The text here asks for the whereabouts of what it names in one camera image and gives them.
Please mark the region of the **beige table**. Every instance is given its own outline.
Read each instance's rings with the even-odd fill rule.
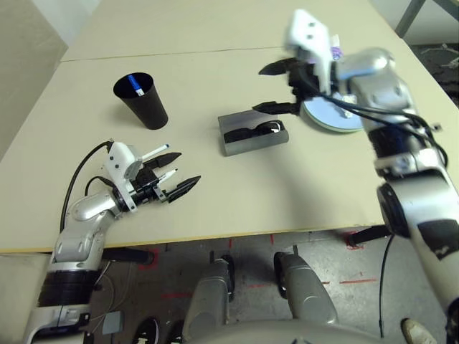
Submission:
[[[458,109],[404,42],[374,19],[374,26],[366,22],[360,29],[358,39],[341,35],[344,51],[377,44],[393,52],[420,114],[445,129],[437,139],[450,155],[449,172],[457,183]],[[373,171],[374,154],[364,133],[324,133],[285,115],[289,143],[222,155],[217,116],[266,100],[291,99],[283,77],[257,75],[282,56],[280,49],[248,49],[63,62],[0,162],[0,251],[51,249],[70,176],[81,158],[107,138],[141,152],[163,143],[182,152],[169,185],[202,176],[177,202],[142,206],[115,223],[108,232],[109,247],[380,224],[375,189],[382,181]],[[170,117],[160,130],[143,128],[112,94],[113,83],[136,70],[155,77]],[[85,167],[72,200],[82,196],[91,176],[101,173],[105,157],[100,153]]]
[[[299,8],[344,39],[395,37],[367,0],[105,0],[62,61],[281,47]]]

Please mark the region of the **white pen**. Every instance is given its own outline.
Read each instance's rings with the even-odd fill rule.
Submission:
[[[169,171],[169,172],[165,172],[165,174],[163,174],[162,176],[160,176],[160,177],[158,178],[158,180],[159,180],[158,183],[162,183],[163,181],[165,181],[165,180],[171,178],[172,175],[173,175],[174,173],[176,173],[176,172],[177,172],[177,168],[176,168],[175,170],[172,170],[172,171]]]
[[[144,156],[142,156],[142,161],[147,161],[147,160],[150,160],[150,158],[164,150],[166,150],[167,148],[169,148],[169,144],[165,144],[165,145],[162,145],[161,147],[155,149],[155,150],[152,150],[150,153],[147,153],[145,154]]]

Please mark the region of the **pen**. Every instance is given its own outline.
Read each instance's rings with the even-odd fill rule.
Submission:
[[[136,91],[137,95],[140,97],[141,95],[144,95],[143,90],[141,86],[137,83],[137,80],[132,74],[128,75],[129,82],[131,83],[133,89]]]
[[[160,176],[160,177],[158,178],[158,183],[162,183],[163,181],[165,181],[165,180],[171,178],[172,175],[173,175],[174,173],[176,173],[176,172],[177,172],[177,168],[176,168],[175,170],[172,170],[172,171],[169,171],[169,172],[165,172],[165,174],[163,174],[162,176]]]
[[[147,153],[145,154],[144,156],[142,156],[142,161],[147,161],[147,160],[150,160],[150,158],[162,151],[164,151],[165,149],[169,148],[169,144],[166,143],[165,145],[162,145],[161,147],[155,149],[155,150],[152,150],[150,153]]]

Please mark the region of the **shoe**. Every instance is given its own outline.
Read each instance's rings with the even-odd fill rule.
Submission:
[[[154,317],[147,317],[138,327],[132,344],[158,344],[159,326]]]
[[[408,344],[437,344],[429,331],[415,320],[403,319],[400,327]]]
[[[167,336],[167,341],[166,344],[182,344],[183,337],[181,335],[182,331],[184,330],[184,321],[179,320],[174,323],[172,326],[171,331],[169,332],[169,335]]]

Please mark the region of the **table leg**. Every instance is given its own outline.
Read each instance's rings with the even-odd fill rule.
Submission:
[[[424,3],[425,0],[411,0],[400,19],[399,24],[395,28],[395,33],[398,34],[400,38],[403,38],[403,36],[407,33]]]
[[[140,249],[128,249],[125,247],[115,249],[104,249],[102,260],[112,260],[115,262],[133,262],[149,265],[154,260],[154,253]]]
[[[387,227],[381,224],[379,226],[372,226],[364,229],[363,231],[353,233],[349,236],[348,240],[351,246],[357,246],[357,244],[361,244],[362,242],[369,242],[370,240],[387,237],[390,234],[391,233]]]

